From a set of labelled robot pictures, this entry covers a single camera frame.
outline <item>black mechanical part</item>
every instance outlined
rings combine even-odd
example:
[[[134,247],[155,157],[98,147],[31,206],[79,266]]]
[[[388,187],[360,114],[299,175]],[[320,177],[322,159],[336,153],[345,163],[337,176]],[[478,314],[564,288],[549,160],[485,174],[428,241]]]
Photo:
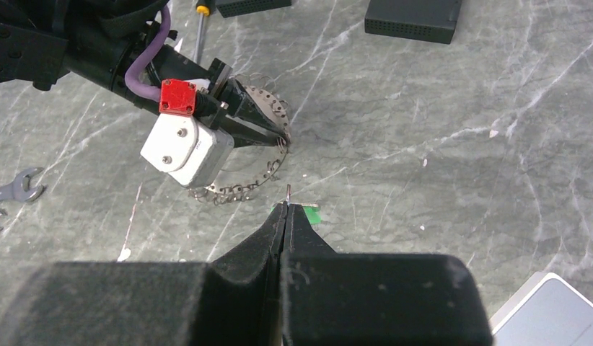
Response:
[[[492,345],[475,281],[439,254],[336,254],[277,205],[212,263],[59,263],[0,322],[14,345]]]
[[[364,31],[448,45],[461,5],[462,0],[371,0]]]
[[[218,100],[207,94],[197,92],[195,100],[195,113],[193,116],[211,130],[220,129],[222,120],[227,116],[227,108],[222,107]]]
[[[158,104],[136,96],[124,81],[128,67],[157,33],[154,16],[169,0],[0,0],[0,82],[33,81],[48,91],[70,71],[127,99],[135,106],[158,113]],[[209,79],[210,95],[233,105],[237,117],[253,116],[253,123],[284,136],[242,93],[228,83],[232,69],[214,59],[209,70],[165,45],[147,67],[152,84],[163,79]],[[230,85],[231,95],[226,92]],[[233,136],[235,148],[275,146],[277,137],[267,136],[230,117],[217,117],[216,110],[199,117],[213,118],[214,126]]]
[[[66,48],[63,38],[0,23],[0,83],[20,79],[55,84],[61,76]]]
[[[292,0],[216,0],[216,8],[224,18],[292,6]]]

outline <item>metal chain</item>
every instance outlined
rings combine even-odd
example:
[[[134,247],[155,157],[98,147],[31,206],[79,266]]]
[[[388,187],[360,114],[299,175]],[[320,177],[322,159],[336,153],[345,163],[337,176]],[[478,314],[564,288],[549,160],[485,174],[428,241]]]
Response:
[[[259,81],[265,81],[265,83],[261,87],[253,86],[252,78],[254,76],[256,76],[256,79]],[[271,77],[263,76],[262,74],[251,74],[249,76],[239,75],[239,77],[242,79],[245,78],[244,83],[247,84],[247,87],[251,88],[252,90],[258,89],[261,94],[271,95],[271,97],[267,98],[272,99],[270,105],[273,109],[273,113],[275,113],[275,115],[278,117],[278,121],[281,122],[281,125],[284,126],[287,138],[290,138],[290,132],[288,129],[289,121],[287,118],[287,112],[289,111],[288,102],[283,99],[277,99],[276,97],[273,97],[273,95],[265,89],[270,84],[270,82],[273,82],[273,88],[271,89],[275,89],[275,81]],[[253,183],[247,185],[235,184],[220,188],[212,185],[210,187],[190,189],[188,191],[189,196],[195,198],[201,203],[213,203],[216,206],[251,200],[254,189],[258,188],[269,180],[275,182],[280,179],[276,175],[276,172],[284,162],[284,159],[289,152],[289,143],[287,143],[285,139],[279,138],[277,147],[279,149],[281,158],[267,162],[267,167],[263,173],[262,179],[255,178]]]

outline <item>marble surface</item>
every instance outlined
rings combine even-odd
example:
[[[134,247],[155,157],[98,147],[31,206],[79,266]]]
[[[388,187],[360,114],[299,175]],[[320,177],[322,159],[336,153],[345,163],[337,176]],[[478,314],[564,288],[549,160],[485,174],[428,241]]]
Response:
[[[203,54],[276,77],[294,146],[281,180],[214,207],[140,156],[155,117],[67,76],[0,85],[0,185],[47,170],[0,220],[0,315],[41,263],[213,260],[291,183],[340,252],[442,252],[472,270],[488,314],[535,271],[593,301],[593,1],[463,4],[454,42],[364,33],[365,0],[213,16]],[[192,1],[172,1],[193,52]]]

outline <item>white vein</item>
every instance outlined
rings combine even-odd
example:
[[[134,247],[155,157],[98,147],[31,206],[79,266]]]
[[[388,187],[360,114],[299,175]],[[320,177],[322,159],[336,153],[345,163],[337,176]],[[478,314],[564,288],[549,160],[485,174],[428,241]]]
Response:
[[[9,109],[14,108],[14,106],[18,103],[18,101],[20,101],[20,97],[22,97],[22,95],[25,94],[25,92],[27,92],[27,90],[29,90],[30,87],[31,87],[31,84],[27,85],[25,88],[22,89],[22,91],[16,96],[16,98],[10,105]]]
[[[235,72],[235,74],[242,73],[246,68],[248,68],[250,66],[250,62],[252,61],[252,58],[256,55],[256,52],[258,52],[258,48],[260,47],[260,42],[262,40],[263,40],[262,37],[260,39],[258,39],[258,42],[256,42],[256,46],[254,47],[254,51],[252,52],[252,54],[250,54],[250,57],[243,64],[243,66],[239,70],[237,70],[237,72]]]
[[[235,36],[233,37],[233,43],[235,44],[235,51],[233,52],[233,55],[235,57],[235,62],[233,63],[233,66],[236,66],[237,62],[241,58],[241,43],[239,42],[239,38],[241,36],[241,31],[239,29],[238,18],[235,18],[234,29],[235,29]]]
[[[562,78],[564,78],[564,76],[568,73],[568,71],[575,65],[575,63],[577,63],[577,61],[581,60],[581,58],[583,58],[592,49],[592,47],[593,47],[593,40],[590,42],[590,44],[585,49],[583,49],[582,52],[580,52],[580,54],[577,55],[577,57],[575,59],[573,59],[568,64],[567,67],[564,68],[564,70],[562,70],[562,72],[557,77],[554,78],[553,81],[551,81],[551,83],[549,83],[547,86],[537,90],[537,92],[535,93],[534,97],[530,100],[528,105],[519,110],[518,116],[515,118],[514,122],[509,126],[509,128],[507,128],[508,137],[511,137],[511,135],[513,134],[513,131],[514,131],[515,127],[517,126],[517,123],[523,116],[523,114],[526,113],[526,111],[532,109],[534,106],[538,105],[540,100],[551,90],[551,88],[553,88],[559,81],[561,81]]]
[[[357,222],[356,222],[356,204],[353,200],[353,193],[352,193],[352,184],[350,183],[350,177],[348,176],[348,172],[346,171],[346,180],[348,181],[348,193],[350,194],[350,199],[352,201],[352,211],[353,211],[353,218],[354,218],[354,231],[358,229]]]
[[[150,202],[154,202],[163,192],[163,185],[167,182],[167,180],[169,180],[170,176],[166,175],[165,178],[163,179],[161,185],[158,186],[157,191],[152,195],[152,197],[150,198]]]
[[[117,199],[118,199],[118,195],[114,195],[112,204],[110,204],[110,207],[107,209],[107,212],[105,213],[105,216],[103,217],[103,220],[101,220],[101,224],[99,225],[99,231],[103,230],[103,226],[105,225],[105,222],[107,221],[107,217],[110,215],[110,213],[112,213],[112,210],[114,209],[114,205],[116,204]]]
[[[180,195],[182,194],[182,192],[183,192],[183,191],[184,191],[184,190],[180,191],[180,192],[177,194],[177,196],[175,196],[175,199],[173,200],[173,202],[171,202],[171,204],[169,205],[169,207],[168,207],[168,208],[167,208],[167,210],[165,211],[165,213],[164,213],[163,217],[161,218],[161,221],[159,221],[159,223],[158,223],[158,225],[159,225],[159,228],[160,228],[160,226],[162,225],[163,221],[164,221],[164,220],[167,218],[167,216],[169,215],[169,213],[170,213],[171,211],[173,211],[173,205],[175,204],[175,202],[177,202],[177,200],[179,200],[179,199],[180,199]]]
[[[144,185],[144,182],[141,182],[141,184],[139,184],[139,187],[137,188],[137,195],[135,196],[135,203],[133,204],[133,208],[131,209],[131,217],[128,219],[128,228],[126,229],[125,241],[123,243],[123,247],[122,247],[120,253],[123,253],[124,251],[126,251],[126,243],[128,242],[128,236],[131,234],[131,228],[133,227],[133,218],[135,218],[135,211],[137,210],[137,203],[139,203],[139,194],[141,193],[141,187],[143,185]]]
[[[420,112],[420,98],[416,100],[416,106],[413,109],[413,118],[411,119],[411,126],[416,122],[416,118],[418,117],[418,113]]]
[[[379,197],[376,197],[375,198],[375,201],[373,202],[373,210],[375,210],[375,207],[377,206],[377,201],[378,200],[379,200]],[[365,233],[369,233],[369,230],[371,229],[371,225],[373,224],[373,217],[374,217],[374,214],[371,213],[371,218],[369,219],[369,225],[366,227],[366,232]]]
[[[586,231],[587,236],[589,237],[589,242],[593,243],[593,233],[592,231],[589,229],[589,224],[587,222],[587,219],[583,213],[583,211],[581,210],[581,208],[579,207],[579,201],[577,200],[577,192],[575,191],[575,178],[573,178],[573,181],[570,182],[568,184],[568,186],[571,188],[571,193],[573,195],[573,207],[575,207],[576,212],[579,214],[579,216],[581,217],[581,223],[583,224],[584,230]]]
[[[492,245],[494,245],[494,231],[492,231],[490,239],[488,240],[488,253],[486,254],[486,264],[488,264],[488,259],[492,255]]]
[[[299,109],[296,110],[296,112],[294,113],[294,116],[292,117],[292,120],[290,120],[290,125],[292,125],[292,123],[294,123],[294,121],[297,120],[297,118],[299,117],[299,114],[301,114],[301,111],[303,110],[303,107],[305,106],[305,104],[309,100],[309,96],[311,96],[312,92],[314,91],[314,88],[315,88],[315,86],[317,84],[317,81],[320,80],[320,76],[322,76],[322,73],[324,72],[324,68],[326,68],[326,63],[328,62],[328,58],[329,57],[330,57],[330,53],[328,53],[326,55],[326,58],[324,58],[324,62],[322,63],[322,67],[320,68],[320,71],[317,73],[317,76],[314,79],[314,82],[312,83],[312,86],[309,88],[309,91],[305,95],[305,98],[303,99],[303,102],[301,102],[301,105],[299,106]]]
[[[28,138],[29,138],[29,134],[27,134],[20,142],[20,145],[18,145],[20,147],[20,150],[18,152],[18,160],[16,160],[16,171],[14,172],[14,176],[16,176],[16,174],[18,174],[18,171],[20,169],[20,159],[22,158],[22,151],[25,149],[25,142],[27,141]]]
[[[58,183],[61,181],[61,178],[63,177],[63,175],[65,174],[65,172],[67,171],[67,168],[69,167],[69,164],[71,163],[71,160],[74,158],[74,156],[76,156],[77,154],[80,154],[81,152],[83,152],[85,150],[85,148],[87,147],[88,143],[90,142],[91,139],[97,137],[98,135],[104,133],[108,128],[112,128],[116,125],[118,125],[119,123],[124,122],[125,120],[133,120],[137,118],[137,116],[133,116],[132,114],[128,114],[128,115],[123,115],[121,117],[119,117],[118,119],[114,120],[113,122],[111,122],[110,124],[107,124],[106,126],[103,126],[102,128],[100,128],[99,130],[96,130],[95,132],[91,133],[89,136],[87,136],[86,138],[82,139],[80,142],[78,142],[77,144],[65,149],[63,148],[63,153],[61,155],[63,155],[65,152],[67,151],[71,151],[76,149],[74,152],[70,153],[68,156],[65,156],[64,158],[61,157],[61,155],[59,156],[59,160],[55,161],[54,164],[52,164],[50,167],[48,167],[46,170],[48,171],[51,167],[56,166],[57,164],[60,164],[62,161],[64,161],[64,159],[68,159],[69,161],[67,161],[67,164],[65,165],[65,168],[63,168],[63,171],[61,172],[61,174],[58,176],[56,182],[54,183],[52,190],[50,190],[50,192],[54,191],[54,189],[56,189]]]
[[[368,161],[374,161],[374,160],[380,160],[380,161],[384,161],[387,159],[390,159],[394,156],[398,156],[404,153],[413,153],[415,152],[418,148],[424,147],[428,153],[432,150],[434,150],[436,147],[442,145],[443,143],[446,143],[448,140],[450,139],[459,139],[465,135],[469,135],[469,134],[481,134],[481,133],[487,133],[490,130],[490,128],[464,128],[462,130],[456,131],[452,134],[450,134],[449,136],[445,136],[445,137],[441,137],[441,138],[433,138],[427,141],[424,141],[422,143],[418,143],[418,144],[414,144],[412,146],[406,146],[404,148],[400,148],[397,151],[394,151],[388,155],[375,155],[373,157],[369,157],[368,159],[362,160],[362,161],[358,161],[356,162],[354,165],[352,165],[352,167],[341,167],[341,169],[339,169],[337,172],[334,172],[326,177],[323,177],[322,179],[313,182],[309,185],[306,185],[305,187],[303,187],[300,190],[297,190],[295,192],[292,193],[292,195],[296,195],[298,193],[301,193],[307,189],[309,189],[312,186],[318,185],[322,182],[325,182],[331,178],[333,178],[334,176],[343,173],[344,171],[348,170],[348,169],[355,169],[357,166],[359,166],[360,164],[363,164],[365,162]]]
[[[390,191],[390,194],[388,195],[388,201],[386,202],[386,205],[384,206],[384,210],[382,210],[382,216],[379,217],[379,225],[377,228],[380,231],[382,230],[382,222],[384,220],[384,216],[386,216],[386,210],[388,209],[388,206],[390,205],[390,201],[392,200],[392,194],[394,193],[395,190],[396,190],[396,186],[394,186],[392,188],[392,191]]]
[[[309,55],[309,58],[307,58],[307,60],[310,60],[314,56],[314,54],[316,54],[317,50],[320,49],[320,45],[322,44],[322,39],[324,38],[326,29],[328,29],[328,27],[330,26],[330,22],[333,19],[333,13],[335,13],[336,7],[337,7],[337,0],[335,0],[335,2],[333,3],[333,8],[330,10],[330,13],[328,14],[328,19],[326,19],[326,23],[324,24],[324,27],[322,28],[322,32],[320,33],[320,36],[318,36],[316,44],[314,46],[314,49],[312,50],[312,53]]]
[[[530,189],[530,193],[532,193],[532,197],[535,199],[535,207],[538,212],[539,217],[539,224],[535,229],[535,241],[539,242],[543,237],[543,214],[541,213],[541,204],[539,203],[539,198],[537,196],[537,191],[535,190],[534,185],[532,185],[532,180],[530,180],[530,176],[528,175],[527,168],[524,166],[525,158],[523,155],[519,155],[519,165],[521,166],[522,170],[524,170],[524,176],[526,177],[526,183],[528,188]]]
[[[90,100],[89,104],[87,105],[86,109],[84,110],[84,112],[82,113],[82,116],[79,118],[79,122],[76,126],[76,128],[74,129],[74,131],[71,132],[71,136],[69,136],[69,140],[67,140],[67,143],[65,144],[65,146],[63,147],[63,150],[61,151],[61,153],[57,156],[56,160],[54,161],[53,164],[51,164],[49,167],[47,167],[44,172],[42,172],[42,174],[39,176],[38,180],[42,181],[42,179],[44,178],[44,176],[50,171],[50,169],[52,169],[54,166],[56,166],[59,161],[62,159],[63,155],[65,154],[67,147],[69,146],[69,144],[71,143],[71,139],[74,137],[74,135],[76,134],[76,132],[78,131],[78,128],[80,126],[80,124],[82,123],[84,116],[88,113],[88,110],[90,109],[90,106],[92,105],[92,103],[94,102],[95,98],[97,98],[97,95],[99,94],[99,92],[97,92],[92,99]],[[65,138],[67,137],[67,133],[69,133],[69,131],[71,130],[73,124],[74,124],[75,120],[71,122],[71,124],[69,125],[69,129],[67,130],[67,132],[65,133],[65,135],[63,136],[63,140],[65,140]],[[18,221],[20,215],[22,214],[22,211],[25,209],[25,205],[23,205],[19,210],[18,213],[16,214],[16,216],[12,219],[12,222],[10,222],[10,224],[5,228],[5,230],[2,232],[2,238],[5,238],[6,236],[8,236],[8,234],[10,233],[10,231],[12,230],[13,225]]]
[[[276,78],[274,78],[274,81],[277,81],[278,79],[280,79],[280,77],[282,77],[284,74],[287,73],[292,73],[295,71],[300,70],[301,68],[304,68],[307,64],[311,63],[313,60],[315,60],[316,58],[318,58],[319,56],[325,55],[325,54],[330,54],[332,53],[335,49],[341,47],[342,45],[345,45],[348,42],[349,39],[349,35],[352,31],[354,31],[357,27],[360,27],[362,25],[364,21],[360,21],[357,22],[356,24],[350,26],[346,31],[342,32],[341,34],[337,35],[336,37],[330,39],[329,41],[327,41],[325,43],[325,45],[327,45],[328,43],[334,42],[334,45],[331,45],[328,49],[322,50],[319,53],[314,54],[311,58],[306,59],[304,62],[300,63],[298,66],[290,68],[289,70],[286,70],[284,72],[282,72],[281,74],[279,74]]]
[[[220,240],[222,239],[222,236],[224,235],[224,232],[227,231],[227,229],[229,228],[229,224],[231,224],[231,221],[233,221],[233,218],[235,217],[235,215],[237,214],[237,211],[239,211],[240,208],[241,208],[241,203],[239,203],[237,205],[237,208],[235,208],[235,212],[233,213],[233,215],[231,215],[231,217],[227,221],[227,224],[222,229],[222,232],[220,232],[220,236],[218,236],[218,240],[214,244],[214,247],[211,248],[211,251],[209,252],[209,256],[207,256],[207,259],[206,259],[207,262],[209,262],[209,260],[211,259],[211,256],[214,255],[214,252],[218,248],[218,244],[220,244]]]
[[[473,255],[472,255],[472,256],[470,257],[470,259],[468,260],[468,262],[467,262],[467,268],[469,268],[469,267],[470,267],[470,264],[471,264],[471,262],[473,262],[473,259],[475,259],[475,253],[476,253],[476,252],[473,252]]]

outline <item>metal gear ring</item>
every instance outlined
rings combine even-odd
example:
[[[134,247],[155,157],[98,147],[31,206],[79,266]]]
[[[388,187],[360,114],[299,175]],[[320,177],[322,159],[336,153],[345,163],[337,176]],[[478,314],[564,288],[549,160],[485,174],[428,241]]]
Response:
[[[273,81],[271,78],[260,75],[261,77],[258,80],[264,81],[264,84],[257,83],[260,86],[252,85],[254,84],[252,81],[253,77],[258,77],[258,75],[260,74],[245,77],[245,81],[243,81],[244,77],[242,76],[238,76],[237,78],[244,82],[248,94],[259,105],[267,104],[270,106],[266,107],[266,109],[270,109],[271,112],[265,112],[265,115],[284,129],[288,142],[283,138],[279,138],[278,145],[274,147],[245,147],[233,150],[212,185],[189,191],[189,195],[200,202],[212,202],[214,205],[224,205],[250,200],[253,190],[269,180],[275,181],[279,179],[276,172],[288,155],[291,141],[290,122],[287,115],[288,103],[279,100],[263,88],[269,85],[269,81]]]

